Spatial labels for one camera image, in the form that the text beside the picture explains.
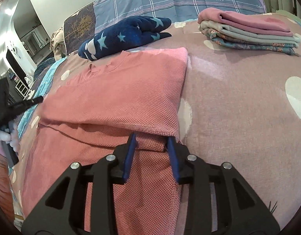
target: stack of folded clothes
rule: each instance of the stack of folded clothes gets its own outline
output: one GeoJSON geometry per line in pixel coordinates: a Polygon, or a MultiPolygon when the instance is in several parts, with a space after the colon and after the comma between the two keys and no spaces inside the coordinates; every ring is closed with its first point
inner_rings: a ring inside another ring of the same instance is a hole
{"type": "Polygon", "coordinates": [[[269,50],[293,55],[300,38],[281,20],[207,8],[198,15],[199,30],[211,41],[235,49],[269,50]]]}

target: folded gray garment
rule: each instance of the folded gray garment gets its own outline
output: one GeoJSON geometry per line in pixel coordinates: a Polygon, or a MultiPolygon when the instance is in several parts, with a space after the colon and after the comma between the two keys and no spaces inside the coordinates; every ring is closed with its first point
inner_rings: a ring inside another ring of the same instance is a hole
{"type": "Polygon", "coordinates": [[[218,22],[212,20],[204,20],[200,26],[199,30],[202,31],[206,28],[213,28],[220,33],[231,36],[236,39],[256,42],[256,43],[288,43],[295,44],[296,48],[298,48],[298,43],[300,43],[300,38],[294,34],[293,37],[289,36],[279,36],[279,35],[267,35],[267,34],[256,34],[247,32],[241,29],[238,29],[233,26],[228,26],[225,24],[220,24],[218,22]]]}

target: hand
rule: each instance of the hand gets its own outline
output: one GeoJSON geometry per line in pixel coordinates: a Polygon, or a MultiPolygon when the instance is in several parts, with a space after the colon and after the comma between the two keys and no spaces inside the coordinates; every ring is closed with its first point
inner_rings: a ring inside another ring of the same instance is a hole
{"type": "Polygon", "coordinates": [[[18,138],[18,127],[14,123],[14,130],[11,134],[0,131],[0,154],[6,157],[2,142],[10,144],[16,153],[20,150],[19,138],[18,138]]]}

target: polka dot bedsheet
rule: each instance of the polka dot bedsheet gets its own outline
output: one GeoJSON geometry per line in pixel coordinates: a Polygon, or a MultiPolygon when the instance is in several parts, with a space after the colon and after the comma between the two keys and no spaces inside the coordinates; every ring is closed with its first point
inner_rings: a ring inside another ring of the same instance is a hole
{"type": "MultiPolygon", "coordinates": [[[[295,21],[274,13],[270,16],[284,21],[301,38],[301,26],[295,21]]],[[[176,22],[167,31],[172,37],[130,51],[188,49],[178,112],[182,142],[208,163],[231,162],[283,228],[301,205],[301,43],[296,54],[289,56],[224,49],[207,40],[195,21],[176,22]]],[[[117,55],[90,62],[72,53],[57,68],[48,95],[91,63],[103,65],[117,55]]],[[[21,139],[20,163],[10,175],[21,206],[25,174],[33,172],[26,164],[39,110],[21,139]]],[[[173,217],[174,234],[183,234],[187,195],[188,188],[183,187],[179,213],[173,217]]]]}

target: bedsheet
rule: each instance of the bedsheet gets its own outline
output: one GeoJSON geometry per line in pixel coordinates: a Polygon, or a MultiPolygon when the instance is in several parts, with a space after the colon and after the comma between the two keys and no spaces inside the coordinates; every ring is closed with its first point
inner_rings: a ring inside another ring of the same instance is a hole
{"type": "Polygon", "coordinates": [[[64,22],[67,54],[101,30],[129,16],[168,17],[174,23],[196,19],[199,12],[208,7],[242,14],[265,13],[263,0],[96,0],[64,22]]]}
{"type": "MultiPolygon", "coordinates": [[[[283,15],[272,16],[301,38],[299,24],[283,15]]],[[[283,228],[301,205],[301,45],[293,56],[232,50],[207,40],[197,28],[193,21],[175,23],[167,30],[172,37],[131,51],[187,47],[178,113],[182,142],[208,163],[231,162],[283,228]]],[[[57,68],[48,94],[66,84],[62,79],[76,76],[91,63],[105,64],[117,55],[90,62],[72,53],[57,68]]],[[[27,161],[34,155],[30,149],[38,133],[39,115],[40,105],[21,139],[20,163],[10,175],[20,205],[25,176],[33,172],[27,161]]],[[[184,186],[180,194],[176,235],[183,234],[188,188],[184,186]]]]}

